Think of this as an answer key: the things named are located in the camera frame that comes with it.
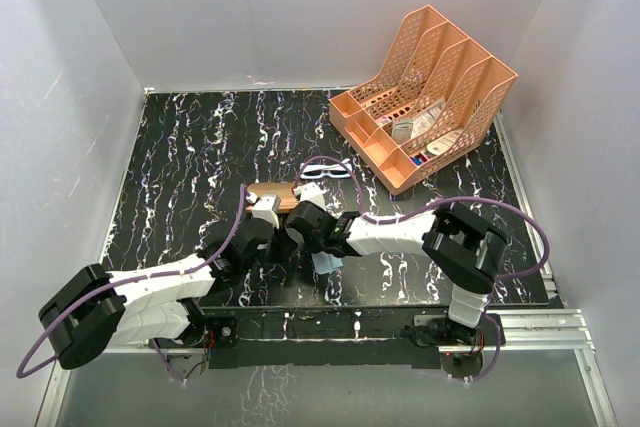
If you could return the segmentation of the light blue cleaning cloth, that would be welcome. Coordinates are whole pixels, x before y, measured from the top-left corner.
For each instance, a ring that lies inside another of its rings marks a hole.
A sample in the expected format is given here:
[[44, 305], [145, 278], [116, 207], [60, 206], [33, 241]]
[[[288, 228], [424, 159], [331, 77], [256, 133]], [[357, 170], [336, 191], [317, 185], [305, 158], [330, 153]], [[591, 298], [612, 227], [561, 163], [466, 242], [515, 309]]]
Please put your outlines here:
[[340, 258], [334, 255], [319, 252], [311, 255], [314, 271], [318, 275], [326, 275], [332, 272], [338, 271], [343, 267], [343, 262]]

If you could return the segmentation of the brown glasses case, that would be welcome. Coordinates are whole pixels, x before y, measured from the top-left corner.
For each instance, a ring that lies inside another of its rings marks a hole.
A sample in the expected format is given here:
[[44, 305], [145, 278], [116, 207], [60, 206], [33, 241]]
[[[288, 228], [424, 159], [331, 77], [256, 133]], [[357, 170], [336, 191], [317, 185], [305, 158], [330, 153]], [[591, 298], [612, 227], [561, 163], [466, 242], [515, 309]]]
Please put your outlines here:
[[294, 195], [293, 189], [293, 182], [258, 182], [247, 187], [247, 191], [258, 198], [264, 195], [277, 196], [280, 199], [278, 214], [289, 213], [298, 205], [299, 200]]

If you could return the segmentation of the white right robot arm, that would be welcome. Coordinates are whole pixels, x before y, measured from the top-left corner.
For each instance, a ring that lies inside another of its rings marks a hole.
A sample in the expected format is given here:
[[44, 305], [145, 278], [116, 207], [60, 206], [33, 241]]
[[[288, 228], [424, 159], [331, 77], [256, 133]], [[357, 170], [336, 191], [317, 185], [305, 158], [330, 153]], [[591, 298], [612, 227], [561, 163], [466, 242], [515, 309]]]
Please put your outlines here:
[[379, 253], [423, 255], [453, 283], [444, 317], [406, 330], [423, 344], [473, 345], [493, 291], [508, 240], [504, 232], [453, 202], [406, 219], [367, 219], [356, 212], [335, 218], [310, 201], [285, 222], [287, 234], [308, 254], [335, 258]]

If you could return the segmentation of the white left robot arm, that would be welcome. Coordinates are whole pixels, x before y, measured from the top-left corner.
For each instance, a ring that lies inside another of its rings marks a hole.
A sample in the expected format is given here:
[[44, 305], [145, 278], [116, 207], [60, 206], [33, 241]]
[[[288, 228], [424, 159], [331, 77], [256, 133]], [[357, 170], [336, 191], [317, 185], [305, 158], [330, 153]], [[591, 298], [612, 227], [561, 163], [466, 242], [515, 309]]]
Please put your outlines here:
[[65, 370], [88, 364], [109, 346], [145, 339], [194, 346], [207, 330], [196, 299], [234, 286], [256, 265], [288, 261], [301, 244], [293, 230], [245, 215], [230, 240], [218, 237], [178, 261], [135, 271], [82, 268], [39, 319]]

